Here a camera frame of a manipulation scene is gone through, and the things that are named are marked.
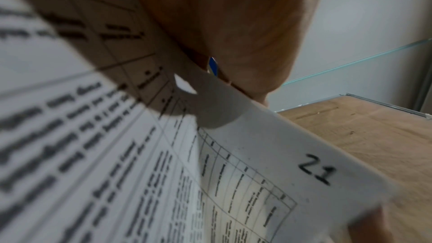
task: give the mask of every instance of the wooden surface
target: wooden surface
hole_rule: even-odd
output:
[[[279,112],[396,180],[397,243],[432,243],[432,120],[350,96]]]

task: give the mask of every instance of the white wall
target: white wall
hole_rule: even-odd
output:
[[[432,0],[321,0],[288,81],[269,97],[281,110],[353,93],[411,107],[432,41],[335,71],[309,75],[432,37]]]

